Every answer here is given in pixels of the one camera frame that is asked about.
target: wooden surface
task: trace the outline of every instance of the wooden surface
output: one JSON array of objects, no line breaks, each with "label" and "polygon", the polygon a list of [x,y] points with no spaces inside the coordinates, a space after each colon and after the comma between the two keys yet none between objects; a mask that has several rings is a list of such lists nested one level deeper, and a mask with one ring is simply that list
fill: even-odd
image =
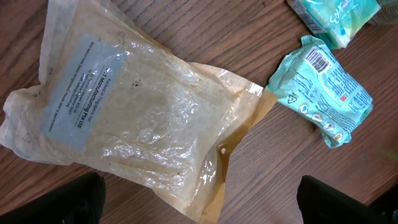
[{"label": "wooden surface", "polygon": [[[262,86],[308,34],[284,0],[114,2],[178,57]],[[0,105],[11,91],[38,84],[46,13],[45,0],[0,1]],[[365,26],[347,49],[334,53],[374,98],[369,118],[349,144],[331,150],[312,123],[276,105],[231,158],[219,223],[302,223],[295,196],[305,174],[363,203],[398,183],[398,26]],[[2,147],[0,214],[89,170],[28,162]],[[100,174],[108,188],[102,223],[192,222],[151,190]]]}]

